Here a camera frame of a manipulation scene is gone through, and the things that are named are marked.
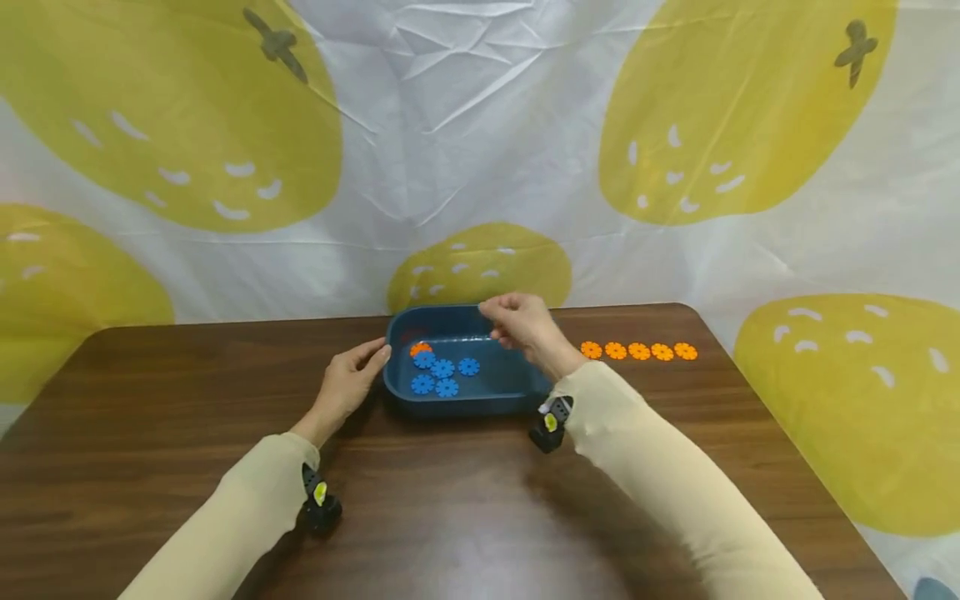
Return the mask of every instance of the blue tray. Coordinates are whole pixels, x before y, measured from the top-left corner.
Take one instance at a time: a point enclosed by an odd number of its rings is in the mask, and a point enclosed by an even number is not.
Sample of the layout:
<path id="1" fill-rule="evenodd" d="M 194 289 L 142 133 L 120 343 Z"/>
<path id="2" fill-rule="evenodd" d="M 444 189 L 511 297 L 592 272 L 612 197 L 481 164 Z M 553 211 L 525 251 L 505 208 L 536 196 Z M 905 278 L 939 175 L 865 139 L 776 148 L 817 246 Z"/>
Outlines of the blue tray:
<path id="1" fill-rule="evenodd" d="M 387 343 L 394 352 L 383 370 L 387 389 L 416 417 L 467 417 L 529 413 L 550 393 L 546 377 L 523 358 L 490 338 L 492 324 L 475 304 L 418 306 L 398 313 L 387 327 Z M 414 394 L 411 381 L 423 371 L 414 365 L 410 347 L 426 342 L 437 358 L 459 364 L 474 358 L 480 372 L 473 377 L 454 373 L 460 393 L 443 398 L 436 392 Z"/>

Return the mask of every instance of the hand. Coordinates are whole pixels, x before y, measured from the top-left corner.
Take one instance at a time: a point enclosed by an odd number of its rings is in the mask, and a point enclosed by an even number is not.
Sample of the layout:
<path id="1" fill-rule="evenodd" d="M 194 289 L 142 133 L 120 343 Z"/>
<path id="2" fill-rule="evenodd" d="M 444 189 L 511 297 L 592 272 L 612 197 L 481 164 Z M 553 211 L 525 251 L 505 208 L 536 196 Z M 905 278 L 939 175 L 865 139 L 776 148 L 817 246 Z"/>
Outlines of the hand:
<path id="1" fill-rule="evenodd" d="M 519 348 L 528 361 L 556 383 L 587 362 L 564 337 L 539 296 L 504 294 L 480 303 L 480 313 L 493 321 L 490 336 L 504 348 Z"/>
<path id="2" fill-rule="evenodd" d="M 316 447 L 324 445 L 363 403 L 373 379 L 387 364 L 390 351 L 380 338 L 334 356 L 313 407 L 290 431 Z"/>

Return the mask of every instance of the blue gear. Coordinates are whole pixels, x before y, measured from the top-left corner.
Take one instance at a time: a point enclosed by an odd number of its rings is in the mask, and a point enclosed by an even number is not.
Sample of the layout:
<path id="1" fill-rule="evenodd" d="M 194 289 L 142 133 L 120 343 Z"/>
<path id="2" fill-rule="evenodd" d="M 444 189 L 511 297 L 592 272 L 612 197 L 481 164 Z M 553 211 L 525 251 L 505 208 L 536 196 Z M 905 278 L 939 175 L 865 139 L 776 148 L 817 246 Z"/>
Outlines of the blue gear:
<path id="1" fill-rule="evenodd" d="M 426 396 L 433 392 L 433 377 L 426 373 L 421 373 L 410 382 L 410 387 L 417 396 Z"/>
<path id="2" fill-rule="evenodd" d="M 433 364 L 433 367 L 430 367 L 430 372 L 438 379 L 446 379 L 453 374 L 453 363 L 445 358 L 441 358 Z"/>
<path id="3" fill-rule="evenodd" d="M 414 364 L 417 365 L 418 369 L 429 369 L 433 367 L 435 362 L 437 362 L 437 357 L 430 350 L 417 352 L 417 355 L 414 356 Z"/>
<path id="4" fill-rule="evenodd" d="M 457 365 L 460 374 L 465 377 L 473 377 L 480 372 L 480 363 L 475 358 L 464 358 Z"/>
<path id="5" fill-rule="evenodd" d="M 453 379 L 441 379 L 437 382 L 437 396 L 454 397 L 457 394 L 460 394 L 460 386 Z"/>

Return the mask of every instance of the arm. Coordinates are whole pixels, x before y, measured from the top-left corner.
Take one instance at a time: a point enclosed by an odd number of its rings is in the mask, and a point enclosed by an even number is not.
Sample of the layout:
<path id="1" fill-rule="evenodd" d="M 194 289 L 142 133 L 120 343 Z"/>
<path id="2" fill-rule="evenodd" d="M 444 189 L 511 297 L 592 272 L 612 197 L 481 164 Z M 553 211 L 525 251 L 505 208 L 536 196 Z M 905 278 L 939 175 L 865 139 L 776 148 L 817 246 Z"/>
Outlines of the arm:
<path id="1" fill-rule="evenodd" d="M 714 600 L 821 599 L 773 531 L 713 461 L 630 384 L 570 345 L 543 300 L 507 294 L 480 304 L 491 337 L 523 350 L 571 396 L 566 431 L 587 457 L 690 554 Z"/>
<path id="2" fill-rule="evenodd" d="M 231 598 L 260 557 L 294 528 L 306 501 L 302 465 L 317 468 L 317 448 L 363 402 L 388 358 L 383 338 L 335 356 L 313 408 L 290 431 L 267 436 L 227 471 L 121 600 Z"/>
<path id="3" fill-rule="evenodd" d="M 306 501 L 304 463 L 316 469 L 320 454 L 299 435 L 261 440 L 163 544 L 121 600 L 232 597 L 260 557 L 294 528 Z"/>

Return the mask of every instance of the tan arm sleeve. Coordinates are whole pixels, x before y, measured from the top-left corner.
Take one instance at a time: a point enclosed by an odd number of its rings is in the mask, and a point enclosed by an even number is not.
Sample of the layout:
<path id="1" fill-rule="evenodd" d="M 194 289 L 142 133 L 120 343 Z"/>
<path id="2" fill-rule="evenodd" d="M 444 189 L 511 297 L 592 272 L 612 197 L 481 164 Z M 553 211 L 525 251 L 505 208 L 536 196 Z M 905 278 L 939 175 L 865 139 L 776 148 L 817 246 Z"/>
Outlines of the tan arm sleeve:
<path id="1" fill-rule="evenodd" d="M 122 600 L 228 599 L 294 528 L 306 501 L 301 465 L 320 455 L 293 433 L 268 436 L 233 466 L 204 505 L 143 567 Z"/>
<path id="2" fill-rule="evenodd" d="M 766 522 L 713 461 L 607 365 L 557 383 L 571 396 L 566 431 L 690 554 L 710 598 L 822 598 Z"/>

